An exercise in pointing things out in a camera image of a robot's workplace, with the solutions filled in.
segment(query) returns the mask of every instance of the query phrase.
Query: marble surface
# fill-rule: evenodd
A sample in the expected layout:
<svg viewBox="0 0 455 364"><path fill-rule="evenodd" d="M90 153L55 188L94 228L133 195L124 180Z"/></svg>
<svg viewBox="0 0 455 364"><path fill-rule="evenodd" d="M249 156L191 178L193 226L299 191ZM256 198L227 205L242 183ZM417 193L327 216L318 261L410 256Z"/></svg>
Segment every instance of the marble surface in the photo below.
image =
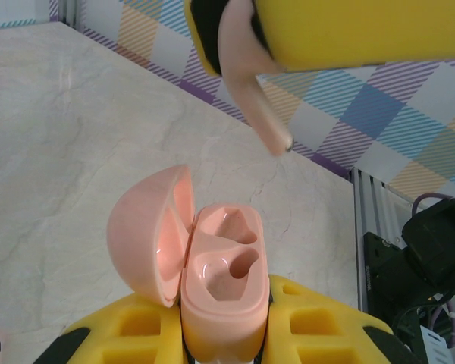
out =
<svg viewBox="0 0 455 364"><path fill-rule="evenodd" d="M269 271L356 306L352 185L62 24L0 30L5 363L129 294L105 246L118 197L187 163L197 209L255 207Z"/></svg>

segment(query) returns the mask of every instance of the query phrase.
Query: plaid wallpaper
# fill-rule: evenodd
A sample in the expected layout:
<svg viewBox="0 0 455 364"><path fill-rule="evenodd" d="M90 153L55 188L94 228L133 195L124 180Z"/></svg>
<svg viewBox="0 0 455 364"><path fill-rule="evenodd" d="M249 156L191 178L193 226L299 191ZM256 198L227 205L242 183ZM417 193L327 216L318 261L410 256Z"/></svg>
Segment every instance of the plaid wallpaper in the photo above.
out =
<svg viewBox="0 0 455 364"><path fill-rule="evenodd" d="M203 72L182 0L77 1L86 36L243 121L223 82ZM57 20L57 3L0 0L0 27ZM455 60L259 79L298 153L341 176L358 167L413 198L455 194Z"/></svg>

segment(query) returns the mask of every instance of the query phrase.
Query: open case lid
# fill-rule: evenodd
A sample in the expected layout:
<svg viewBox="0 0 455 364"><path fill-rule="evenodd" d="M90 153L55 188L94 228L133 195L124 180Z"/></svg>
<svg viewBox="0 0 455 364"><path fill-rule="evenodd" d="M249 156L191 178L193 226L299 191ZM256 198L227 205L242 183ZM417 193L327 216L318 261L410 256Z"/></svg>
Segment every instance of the open case lid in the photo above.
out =
<svg viewBox="0 0 455 364"><path fill-rule="evenodd" d="M160 305L174 304L194 214L186 165L145 178L118 200L108 220L108 250L132 290Z"/></svg>

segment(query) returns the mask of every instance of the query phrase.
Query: white marble table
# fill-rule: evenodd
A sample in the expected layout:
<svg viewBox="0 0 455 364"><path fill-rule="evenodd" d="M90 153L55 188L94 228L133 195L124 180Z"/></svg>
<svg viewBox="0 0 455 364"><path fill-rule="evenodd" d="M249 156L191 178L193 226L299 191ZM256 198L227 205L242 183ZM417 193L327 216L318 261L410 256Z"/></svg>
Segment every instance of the white marble table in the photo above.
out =
<svg viewBox="0 0 455 364"><path fill-rule="evenodd" d="M187 163L196 205L249 203L269 271L356 306L353 189L62 24L0 30L0 328L4 363L129 294L105 246L118 197Z"/></svg>

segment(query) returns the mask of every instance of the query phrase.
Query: checkered wall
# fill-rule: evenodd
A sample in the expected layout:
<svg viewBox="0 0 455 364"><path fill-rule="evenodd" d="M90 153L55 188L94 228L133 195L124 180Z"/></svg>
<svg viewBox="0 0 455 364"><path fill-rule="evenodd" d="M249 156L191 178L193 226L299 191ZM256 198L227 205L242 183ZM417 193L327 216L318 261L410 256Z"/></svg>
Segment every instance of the checkered wall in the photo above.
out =
<svg viewBox="0 0 455 364"><path fill-rule="evenodd" d="M207 76L181 0L84 0L84 34L243 121ZM455 194L455 60L261 76L295 150L344 176L352 167L412 198Z"/></svg>
<svg viewBox="0 0 455 364"><path fill-rule="evenodd" d="M0 0L0 28L58 19L58 0Z"/></svg>

